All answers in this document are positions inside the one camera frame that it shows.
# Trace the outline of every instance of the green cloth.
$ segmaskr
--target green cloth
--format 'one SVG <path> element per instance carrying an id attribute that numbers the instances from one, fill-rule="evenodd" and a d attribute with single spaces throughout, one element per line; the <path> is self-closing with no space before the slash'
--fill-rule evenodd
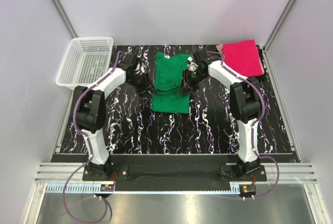
<path id="1" fill-rule="evenodd" d="M 177 95 L 182 81 L 183 70 L 188 69 L 187 59 L 190 55 L 179 54 L 167 58 L 163 53 L 156 54 L 155 89 L 158 95 L 153 95 L 151 109 L 164 113 L 188 114 L 189 95 Z"/>

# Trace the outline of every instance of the white basket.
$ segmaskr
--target white basket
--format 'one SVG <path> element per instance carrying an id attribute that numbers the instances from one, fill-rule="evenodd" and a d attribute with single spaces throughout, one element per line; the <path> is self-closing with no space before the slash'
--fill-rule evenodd
<path id="1" fill-rule="evenodd" d="M 72 90 L 97 81 L 109 69 L 113 38 L 94 36 L 74 38 L 58 72 L 56 83 Z"/>

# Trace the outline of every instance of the red folded cloth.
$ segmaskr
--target red folded cloth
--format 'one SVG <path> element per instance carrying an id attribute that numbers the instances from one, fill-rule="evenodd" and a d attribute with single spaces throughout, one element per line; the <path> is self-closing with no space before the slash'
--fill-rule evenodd
<path id="1" fill-rule="evenodd" d="M 239 74 L 246 77 L 256 77 L 264 74 L 264 68 L 254 40 L 227 43 L 223 46 L 220 44 L 216 48 L 225 55 L 225 63 Z"/>

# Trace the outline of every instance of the white wall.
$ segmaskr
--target white wall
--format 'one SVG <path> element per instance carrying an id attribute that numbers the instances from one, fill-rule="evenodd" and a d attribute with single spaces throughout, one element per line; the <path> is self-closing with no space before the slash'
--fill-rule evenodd
<path id="1" fill-rule="evenodd" d="M 288 0 L 61 0 L 79 36 L 115 44 L 265 44 Z"/>
<path id="2" fill-rule="evenodd" d="M 21 223 L 49 158 L 67 89 L 55 77 L 70 41 L 50 0 L 0 0 L 0 223 Z"/>
<path id="3" fill-rule="evenodd" d="M 333 220 L 333 0 L 298 0 L 269 59 L 301 155 L 311 162 Z"/>

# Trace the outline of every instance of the black marble table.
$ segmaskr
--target black marble table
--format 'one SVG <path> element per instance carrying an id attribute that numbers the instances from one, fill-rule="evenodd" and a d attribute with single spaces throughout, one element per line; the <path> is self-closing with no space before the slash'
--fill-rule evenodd
<path id="1" fill-rule="evenodd" d="M 154 81 L 156 52 L 174 56 L 200 48 L 216 50 L 215 45 L 114 46 L 111 65 L 117 51 L 137 54 Z M 258 127 L 258 149 L 260 153 L 291 153 L 267 71 L 261 92 L 266 114 Z M 232 154 L 238 150 L 238 127 L 230 113 L 228 88 L 214 78 L 201 82 L 200 91 L 190 97 L 188 115 L 152 111 L 151 101 L 137 97 L 134 88 L 127 84 L 118 87 L 106 104 L 103 133 L 112 154 Z M 60 153 L 87 153 L 72 119 L 68 121 Z"/>

